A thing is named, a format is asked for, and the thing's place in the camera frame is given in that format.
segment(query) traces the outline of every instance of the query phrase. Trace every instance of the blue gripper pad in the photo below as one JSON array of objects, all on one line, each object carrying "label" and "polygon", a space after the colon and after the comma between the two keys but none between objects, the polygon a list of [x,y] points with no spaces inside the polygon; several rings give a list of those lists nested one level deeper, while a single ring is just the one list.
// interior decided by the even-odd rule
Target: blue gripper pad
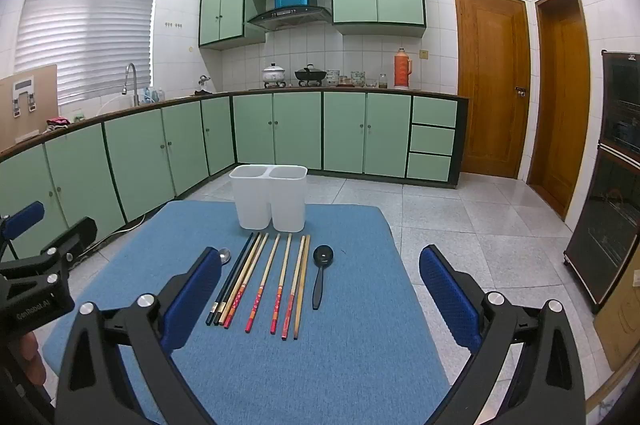
[{"label": "blue gripper pad", "polygon": [[220,280],[221,272],[220,254],[217,249],[210,248],[164,313],[160,345],[166,354],[170,355],[174,349],[180,349],[187,342],[202,309]]},{"label": "blue gripper pad", "polygon": [[456,343],[468,348],[472,355],[476,354],[482,343],[478,312],[429,246],[420,253],[420,277]]}]

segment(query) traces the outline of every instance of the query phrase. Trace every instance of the white pot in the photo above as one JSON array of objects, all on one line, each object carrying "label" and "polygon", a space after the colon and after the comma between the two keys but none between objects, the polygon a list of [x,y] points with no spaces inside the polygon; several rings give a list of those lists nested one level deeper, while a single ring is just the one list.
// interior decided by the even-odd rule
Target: white pot
[{"label": "white pot", "polygon": [[276,64],[271,64],[268,68],[262,71],[262,81],[265,84],[272,82],[285,82],[284,69]]}]

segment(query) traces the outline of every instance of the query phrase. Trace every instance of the silver bolt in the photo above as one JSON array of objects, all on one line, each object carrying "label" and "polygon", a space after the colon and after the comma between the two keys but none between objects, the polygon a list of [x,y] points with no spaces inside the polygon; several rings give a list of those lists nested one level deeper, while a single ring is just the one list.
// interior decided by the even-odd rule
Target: silver bolt
[{"label": "silver bolt", "polygon": [[82,304],[82,306],[80,306],[80,312],[82,313],[82,315],[88,315],[93,310],[94,305],[91,304],[91,302],[85,302],[84,304]]},{"label": "silver bolt", "polygon": [[557,300],[549,300],[547,304],[549,304],[549,309],[555,313],[562,311],[562,304]]},{"label": "silver bolt", "polygon": [[491,304],[493,304],[494,306],[501,306],[502,304],[504,304],[504,297],[497,291],[492,291],[491,293],[489,293],[487,295],[487,300],[489,300],[489,302],[491,302]]},{"label": "silver bolt", "polygon": [[138,297],[138,306],[148,308],[154,303],[154,300],[156,300],[156,298],[152,294],[147,293],[146,295],[141,295]]}]

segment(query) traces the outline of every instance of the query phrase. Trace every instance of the window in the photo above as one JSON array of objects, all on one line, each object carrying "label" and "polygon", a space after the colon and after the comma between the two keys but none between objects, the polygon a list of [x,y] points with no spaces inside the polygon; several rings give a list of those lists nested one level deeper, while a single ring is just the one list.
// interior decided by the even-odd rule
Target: window
[{"label": "window", "polygon": [[121,92],[133,62],[151,80],[154,0],[25,0],[14,72],[58,65],[58,104]]}]

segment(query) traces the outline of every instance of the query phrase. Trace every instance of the door frame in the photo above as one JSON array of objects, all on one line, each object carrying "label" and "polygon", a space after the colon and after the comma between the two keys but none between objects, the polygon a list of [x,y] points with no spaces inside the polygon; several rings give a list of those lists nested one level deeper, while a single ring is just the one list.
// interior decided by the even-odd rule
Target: door frame
[{"label": "door frame", "polygon": [[[544,62],[544,56],[546,55],[546,49],[545,49],[545,45],[542,43],[543,40],[543,32],[542,32],[542,23],[540,22],[541,17],[541,11],[540,11],[540,7],[543,6],[546,2],[548,2],[550,0],[537,0],[535,5],[536,5],[536,20],[538,22],[538,42],[539,42],[539,47],[540,47],[540,60],[539,60],[539,67],[540,67],[540,89],[538,91],[538,117],[536,119],[536,138],[534,141],[534,145],[533,145],[533,152],[531,153],[531,163],[529,166],[529,172],[527,173],[527,185],[531,185],[532,182],[532,176],[534,176],[534,166],[535,166],[535,162],[536,162],[536,158],[540,159],[541,158],[541,153],[543,151],[542,149],[542,144],[540,142],[540,132],[539,132],[539,128],[540,128],[540,122],[542,119],[542,109],[540,108],[541,102],[542,102],[542,90],[543,87],[545,86],[546,81],[548,80],[548,77],[546,75],[546,67],[542,65],[542,63]],[[590,92],[590,105],[589,108],[587,109],[587,124],[589,122],[589,112],[591,109],[591,52],[589,49],[589,34],[587,32],[587,20],[586,17],[584,16],[584,8],[582,7],[582,0],[577,0],[578,1],[578,9],[580,10],[580,18],[582,20],[582,24],[584,25],[584,43],[587,47],[587,63],[588,63],[588,67],[589,67],[589,80],[588,80],[588,87],[589,87],[589,92]],[[585,129],[584,132],[584,144],[582,146],[582,149],[584,149],[585,145],[587,143],[587,129]],[[584,150],[582,150],[582,157],[580,159],[580,168],[582,167],[582,161],[584,160]],[[571,206],[572,201],[574,200],[574,196],[575,196],[575,187],[577,185],[578,182],[578,176],[580,174],[580,169],[578,169],[578,174],[576,174],[575,177],[575,182],[572,188],[572,195],[571,195],[571,199],[569,200],[569,203],[567,203],[567,205],[565,207],[562,207],[554,198],[552,198],[549,195],[546,195],[546,190],[543,190],[542,192],[540,191],[540,189],[535,188],[536,193],[542,197],[546,202],[548,202],[548,204],[558,213],[558,215],[560,216],[560,218],[564,221],[566,219],[566,214],[569,211],[569,207]]]}]

